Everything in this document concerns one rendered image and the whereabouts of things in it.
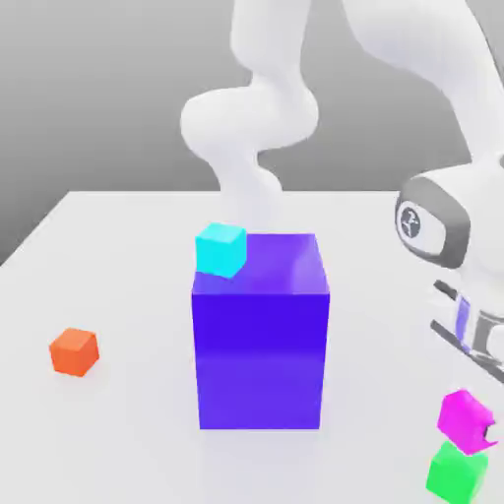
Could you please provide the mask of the small magenta cube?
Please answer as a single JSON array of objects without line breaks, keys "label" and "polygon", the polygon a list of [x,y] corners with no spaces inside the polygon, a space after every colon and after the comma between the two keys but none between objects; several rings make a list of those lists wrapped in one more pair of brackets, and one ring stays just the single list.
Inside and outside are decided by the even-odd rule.
[{"label": "small magenta cube", "polygon": [[450,393],[442,400],[437,427],[467,456],[498,444],[486,439],[488,428],[494,424],[493,412],[466,389]]}]

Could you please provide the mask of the small green cube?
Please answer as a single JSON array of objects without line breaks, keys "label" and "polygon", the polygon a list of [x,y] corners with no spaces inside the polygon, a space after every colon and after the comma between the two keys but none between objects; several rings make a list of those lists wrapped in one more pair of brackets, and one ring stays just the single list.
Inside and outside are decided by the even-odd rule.
[{"label": "small green cube", "polygon": [[451,441],[445,441],[431,460],[425,486],[449,504],[472,504],[487,467],[484,453],[468,456]]}]

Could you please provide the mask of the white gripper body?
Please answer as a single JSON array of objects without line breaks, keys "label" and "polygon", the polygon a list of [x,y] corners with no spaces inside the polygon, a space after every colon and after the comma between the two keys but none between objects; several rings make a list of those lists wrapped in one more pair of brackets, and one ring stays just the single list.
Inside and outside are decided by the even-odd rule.
[{"label": "white gripper body", "polygon": [[477,396],[489,397],[491,391],[500,390],[504,395],[502,359],[470,349],[435,319],[431,320],[429,330],[433,350],[429,365],[447,391],[466,388]]}]

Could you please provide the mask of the small orange cube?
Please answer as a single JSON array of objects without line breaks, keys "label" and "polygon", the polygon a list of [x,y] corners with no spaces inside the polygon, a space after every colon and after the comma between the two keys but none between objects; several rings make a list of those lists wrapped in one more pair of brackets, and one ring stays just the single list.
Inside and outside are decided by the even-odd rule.
[{"label": "small orange cube", "polygon": [[56,372],[76,377],[84,377],[99,360],[96,334],[75,328],[64,330],[49,352]]}]

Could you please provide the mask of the large purple box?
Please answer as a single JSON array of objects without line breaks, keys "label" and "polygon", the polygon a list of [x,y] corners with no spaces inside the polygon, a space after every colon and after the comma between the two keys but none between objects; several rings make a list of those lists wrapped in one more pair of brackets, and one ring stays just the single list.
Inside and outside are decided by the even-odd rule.
[{"label": "large purple box", "polygon": [[251,234],[233,278],[196,274],[201,428],[318,429],[330,299],[312,233]]}]

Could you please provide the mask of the small cyan cube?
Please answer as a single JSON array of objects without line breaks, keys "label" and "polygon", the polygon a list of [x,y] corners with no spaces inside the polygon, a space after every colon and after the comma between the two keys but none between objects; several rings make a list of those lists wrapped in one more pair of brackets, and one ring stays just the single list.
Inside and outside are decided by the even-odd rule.
[{"label": "small cyan cube", "polygon": [[243,227],[212,222],[195,238],[196,271],[226,279],[234,277],[247,259]]}]

